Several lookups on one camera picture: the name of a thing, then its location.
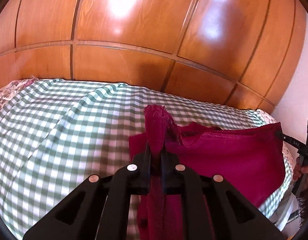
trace metal pin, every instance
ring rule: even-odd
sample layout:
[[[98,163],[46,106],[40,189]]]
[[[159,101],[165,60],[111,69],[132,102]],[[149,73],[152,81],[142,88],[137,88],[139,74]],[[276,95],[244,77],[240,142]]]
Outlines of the metal pin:
[[[175,166],[175,169],[176,169],[177,171],[184,171],[184,170],[185,170],[185,166],[184,166],[183,164],[177,164],[177,165]]]
[[[216,182],[222,182],[224,180],[222,175],[214,175],[213,180]]]
[[[127,169],[129,171],[135,171],[135,170],[137,170],[137,166],[135,164],[130,164],[130,165],[127,166]]]
[[[97,182],[99,177],[97,175],[92,175],[88,178],[90,182]]]

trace white wall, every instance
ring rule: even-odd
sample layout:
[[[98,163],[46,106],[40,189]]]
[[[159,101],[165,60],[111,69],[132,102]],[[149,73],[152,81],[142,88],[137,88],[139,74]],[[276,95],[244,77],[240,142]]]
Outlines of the white wall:
[[[279,122],[283,132],[306,142],[308,120],[308,15],[302,54],[294,76],[272,116]],[[289,147],[294,158],[297,150]]]

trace green and white gingham fabric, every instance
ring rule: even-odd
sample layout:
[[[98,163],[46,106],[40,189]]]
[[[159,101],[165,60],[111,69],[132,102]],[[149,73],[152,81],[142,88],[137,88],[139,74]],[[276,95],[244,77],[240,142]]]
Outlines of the green and white gingham fabric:
[[[0,215],[18,238],[91,174],[112,175],[129,160],[128,138],[144,132],[143,109],[159,104],[178,125],[222,129],[265,124],[257,111],[201,103],[124,83],[39,80],[0,111]],[[260,207],[270,217],[291,181]],[[127,235],[139,239],[139,198],[132,196]]]

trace wooden headboard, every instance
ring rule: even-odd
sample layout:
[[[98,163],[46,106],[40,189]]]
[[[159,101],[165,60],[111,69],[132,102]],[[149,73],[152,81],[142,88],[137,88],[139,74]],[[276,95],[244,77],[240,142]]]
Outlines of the wooden headboard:
[[[9,0],[0,88],[32,76],[126,82],[272,112],[305,27],[298,0]]]

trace maroon fabric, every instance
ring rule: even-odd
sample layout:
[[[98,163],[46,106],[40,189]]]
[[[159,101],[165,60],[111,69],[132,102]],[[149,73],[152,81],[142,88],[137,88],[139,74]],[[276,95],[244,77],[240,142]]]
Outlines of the maroon fabric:
[[[275,135],[280,123],[246,130],[196,123],[179,127],[163,106],[156,105],[147,106],[144,115],[146,133],[129,138],[130,156],[144,152],[148,141],[154,171],[165,142],[180,163],[203,176],[221,174],[256,207],[284,180],[282,141]],[[182,239],[180,196],[164,196],[159,177],[151,176],[150,193],[141,197],[137,221],[142,240]]]

